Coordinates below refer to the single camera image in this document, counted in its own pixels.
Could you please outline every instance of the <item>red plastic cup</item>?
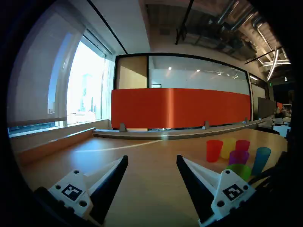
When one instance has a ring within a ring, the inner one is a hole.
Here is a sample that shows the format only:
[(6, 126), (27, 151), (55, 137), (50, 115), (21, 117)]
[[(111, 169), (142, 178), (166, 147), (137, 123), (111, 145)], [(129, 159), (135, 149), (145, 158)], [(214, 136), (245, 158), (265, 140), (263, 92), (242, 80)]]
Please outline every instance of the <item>red plastic cup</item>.
[(221, 140), (208, 140), (206, 142), (206, 160), (216, 162), (220, 157), (222, 146), (223, 141)]
[(248, 151), (233, 151), (230, 153), (230, 159), (228, 161), (228, 165), (232, 164), (243, 164), (245, 165), (249, 158)]
[(247, 140), (236, 141), (236, 151), (248, 151), (250, 142)]

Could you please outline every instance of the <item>orange plastic cup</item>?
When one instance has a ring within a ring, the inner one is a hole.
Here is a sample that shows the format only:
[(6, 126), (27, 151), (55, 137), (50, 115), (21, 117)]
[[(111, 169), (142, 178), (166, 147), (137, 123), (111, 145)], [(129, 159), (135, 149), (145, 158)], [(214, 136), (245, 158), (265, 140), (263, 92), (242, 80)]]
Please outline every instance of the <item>orange plastic cup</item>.
[(221, 150), (221, 157), (224, 159), (229, 159), (230, 153), (235, 150), (236, 140), (234, 138), (222, 139), (223, 147)]
[(208, 140), (206, 142), (206, 160), (216, 162), (220, 157), (223, 142), (221, 140)]

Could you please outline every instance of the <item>ceiling pipe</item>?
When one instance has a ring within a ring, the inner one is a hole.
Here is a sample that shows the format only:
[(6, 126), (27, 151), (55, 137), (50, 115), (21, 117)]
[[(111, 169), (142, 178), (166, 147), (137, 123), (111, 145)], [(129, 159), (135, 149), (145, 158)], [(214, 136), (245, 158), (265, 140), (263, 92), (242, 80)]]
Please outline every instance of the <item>ceiling pipe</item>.
[(251, 8), (248, 9), (247, 11), (245, 11), (245, 12), (240, 16), (240, 18), (238, 19), (238, 21), (234, 24), (234, 26), (231, 28), (231, 31), (235, 31), (235, 30), (237, 30), (238, 28), (240, 28), (241, 25), (244, 24), (244, 22), (246, 22), (246, 21), (249, 19), (249, 17), (251, 17), (251, 15), (252, 15), (253, 13), (255, 13), (255, 12), (256, 12), (256, 10), (255, 10), (253, 7), (251, 7)]
[(226, 8), (223, 10), (221, 16), (219, 17), (217, 23), (223, 24), (224, 20), (228, 17), (228, 15), (234, 10), (234, 8), (239, 3), (239, 0), (231, 0)]
[(267, 41), (267, 39), (265, 38), (265, 36), (262, 34), (262, 32), (260, 31), (260, 26), (262, 25), (262, 17), (258, 16), (256, 17), (254, 20), (252, 20), (252, 25), (253, 28), (259, 33), (259, 35), (262, 37), (262, 39), (264, 40), (264, 42), (266, 43), (266, 45), (268, 46), (268, 48), (272, 51), (273, 48), (270, 45), (270, 43)]

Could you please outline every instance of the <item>yellow plastic cup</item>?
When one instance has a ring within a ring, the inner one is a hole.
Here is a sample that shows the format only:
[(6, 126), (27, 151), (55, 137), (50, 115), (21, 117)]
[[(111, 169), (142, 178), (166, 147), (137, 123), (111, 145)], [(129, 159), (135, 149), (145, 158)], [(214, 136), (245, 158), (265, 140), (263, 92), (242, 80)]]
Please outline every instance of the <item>yellow plastic cup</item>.
[(221, 157), (224, 159), (229, 159), (230, 153), (235, 150), (236, 139), (234, 138), (225, 138), (222, 139), (223, 146), (221, 150)]

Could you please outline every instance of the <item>table surface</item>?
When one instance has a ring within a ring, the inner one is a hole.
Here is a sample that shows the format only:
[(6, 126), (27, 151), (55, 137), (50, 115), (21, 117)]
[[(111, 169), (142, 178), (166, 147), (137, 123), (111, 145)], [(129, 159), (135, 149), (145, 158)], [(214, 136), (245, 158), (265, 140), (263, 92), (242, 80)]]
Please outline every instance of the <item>table surface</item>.
[(228, 160), (206, 161), (206, 141), (235, 138), (251, 142), (247, 165), (252, 168), (258, 147), (272, 153), (264, 169), (287, 151), (285, 138), (253, 129), (183, 140), (118, 140), (92, 137), (21, 168), (29, 187), (50, 188), (73, 169), (85, 173), (128, 155), (128, 167), (105, 218), (105, 226), (198, 226), (198, 215), (176, 166), (181, 154), (221, 173)]

